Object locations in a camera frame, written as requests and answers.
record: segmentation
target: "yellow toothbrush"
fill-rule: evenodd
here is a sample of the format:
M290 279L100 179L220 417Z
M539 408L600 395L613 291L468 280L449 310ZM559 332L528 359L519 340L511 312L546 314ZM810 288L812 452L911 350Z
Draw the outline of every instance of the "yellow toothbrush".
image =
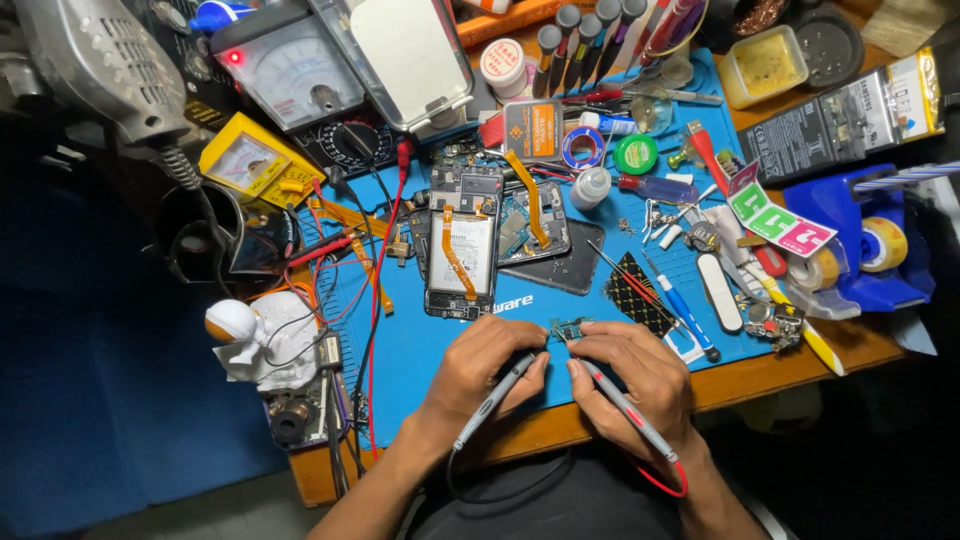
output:
M757 268L752 262L745 262L743 269L750 273L751 276L755 277L763 288L767 289L767 292L770 294L770 298L778 304L790 304L790 301L787 299L786 295L783 294L783 291L780 290L780 286L777 284L777 280L774 280L767 275L766 272ZM817 333L813 329L813 325L807 322L804 319L804 325L802 326L801 335L806 340L806 343L809 344L810 349L813 349L813 352L827 365L828 368L833 370L833 373L843 377L847 374L843 369L843 364L840 362L840 358L837 357L836 353L830 348L826 341L824 341L823 336Z

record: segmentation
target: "hand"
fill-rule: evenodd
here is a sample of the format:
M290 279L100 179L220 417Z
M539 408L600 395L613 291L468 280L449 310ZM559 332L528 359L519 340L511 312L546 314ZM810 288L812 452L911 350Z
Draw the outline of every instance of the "hand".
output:
M418 415L434 448L449 450L457 435L496 385L496 372L516 352L542 347L547 330L524 321L485 314L446 349ZM540 353L507 393L492 418L500 418L543 390L550 354Z
M698 437L690 424L690 372L686 365L643 325L586 322L580 332L584 337L568 342L567 349L575 356L610 364L627 385L627 400L683 457L686 447ZM594 388L583 364L572 358L566 368L573 399L597 432L645 461L660 463L660 452Z

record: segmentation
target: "person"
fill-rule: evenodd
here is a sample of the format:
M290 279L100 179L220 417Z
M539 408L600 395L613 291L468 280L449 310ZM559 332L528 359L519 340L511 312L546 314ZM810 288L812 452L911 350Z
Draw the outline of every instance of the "person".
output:
M721 478L707 444L690 423L690 376L684 363L645 326L585 322L580 328L583 337L567 343L573 400L597 433L622 452L587 452L588 458L572 460L565 475L493 510L446 501L431 505L436 506L432 513L421 517L428 506L424 503L408 538L768 538ZM468 326L444 353L423 402L404 419L394 442L307 540L395 538L418 490L444 462L461 429L487 398L500 367L517 351L542 347L547 336L546 329L533 323L489 314ZM627 399L679 456L688 482L684 497L662 493L631 468L626 456L617 455L640 460L677 489L675 469L594 388L578 357L608 364L623 380ZM546 352L537 356L492 419L503 418L541 392L548 360ZM508 476L526 470L522 465L510 467ZM540 464L534 468L534 479L545 470ZM483 472L481 483L490 487L499 476ZM568 484L572 489L564 493ZM437 487L435 491L449 500L444 485ZM430 487L426 493L429 500ZM483 493L495 494L492 488Z

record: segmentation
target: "wooden desk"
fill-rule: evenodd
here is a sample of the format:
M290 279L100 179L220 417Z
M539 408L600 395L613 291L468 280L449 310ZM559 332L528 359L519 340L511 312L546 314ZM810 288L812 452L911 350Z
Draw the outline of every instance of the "wooden desk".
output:
M862 27L876 10L879 0L841 0L839 4L841 10ZM523 44L525 52L533 57L539 54L536 40L539 26L510 33L510 36ZM477 64L484 45L480 44L469 50L474 65ZM882 65L892 60L893 57L886 52L868 46L863 68ZM800 92L791 91L757 104L750 110L733 110L733 125L738 130L746 128L806 97ZM777 199L780 194L773 193L773 197ZM888 332L878 317L861 317L843 322L814 321L813 325L840 357L848 372L873 367L903 356L902 349L887 335ZM702 412L732 405L827 377L832 377L830 370L804 343L789 354L758 356L694 373L691 377L694 411ZM576 404L559 405L526 417L507 418L484 426L480 434L471 439L465 459L471 460L475 465L495 463L586 442L591 437L591 427L580 414L579 407ZM341 448L342 454L348 455L346 445L341 444ZM362 459L368 467L372 465L371 453L364 452ZM306 505L331 503L334 500L329 453L326 448L292 454L290 466ZM353 472L353 467L348 466L348 473Z

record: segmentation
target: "astronaut figurine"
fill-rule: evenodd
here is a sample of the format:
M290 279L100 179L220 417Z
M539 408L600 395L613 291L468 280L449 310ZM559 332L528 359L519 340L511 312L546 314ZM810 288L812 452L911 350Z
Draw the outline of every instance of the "astronaut figurine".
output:
M239 300L221 300L206 311L206 331L222 343L243 343L240 354L230 359L231 364L253 364L260 347L266 347L276 325L264 319L252 307ZM274 342L281 339L277 336Z

